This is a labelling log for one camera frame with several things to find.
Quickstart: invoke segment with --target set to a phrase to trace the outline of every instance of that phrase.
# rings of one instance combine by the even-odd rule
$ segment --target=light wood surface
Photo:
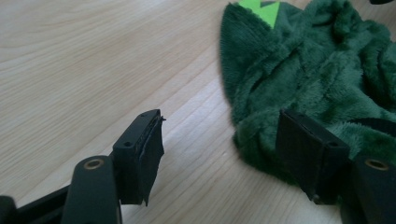
[[[21,206],[67,185],[160,108],[165,155],[148,207],[123,206],[124,223],[341,223],[238,158],[219,71],[228,2],[1,1],[0,194]],[[395,39],[396,2],[353,4]]]

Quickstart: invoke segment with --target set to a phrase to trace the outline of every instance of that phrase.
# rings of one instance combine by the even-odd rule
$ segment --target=fuzzy green cloth
[[[275,154],[279,110],[305,113],[359,152],[396,164],[396,139],[351,119],[396,122],[396,45],[347,0],[281,3],[274,29],[238,4],[220,33],[233,140],[243,160],[293,183]]]

